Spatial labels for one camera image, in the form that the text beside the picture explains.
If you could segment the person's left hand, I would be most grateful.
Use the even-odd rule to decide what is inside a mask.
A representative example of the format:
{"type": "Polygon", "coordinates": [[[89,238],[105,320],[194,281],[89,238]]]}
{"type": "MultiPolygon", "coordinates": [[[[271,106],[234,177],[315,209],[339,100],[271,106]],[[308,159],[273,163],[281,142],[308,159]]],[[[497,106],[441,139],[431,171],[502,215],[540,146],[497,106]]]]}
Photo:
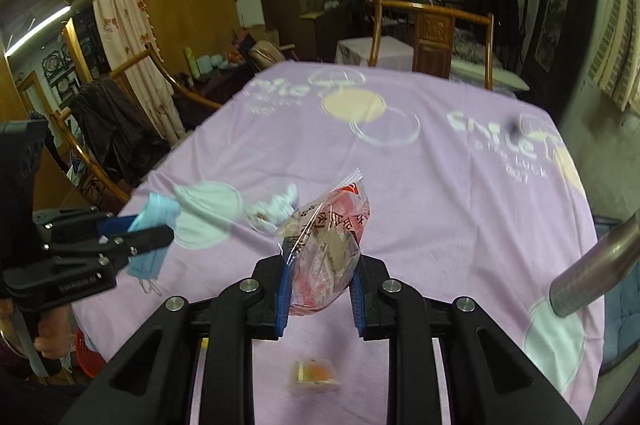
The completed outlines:
{"type": "MultiPolygon", "coordinates": [[[[1,335],[18,353],[23,347],[14,331],[12,315],[14,306],[9,299],[1,301],[1,335]]],[[[62,359],[70,352],[72,345],[72,323],[70,323],[70,307],[63,306],[51,309],[41,315],[38,324],[38,335],[34,339],[34,347],[45,358],[62,359]]]]}

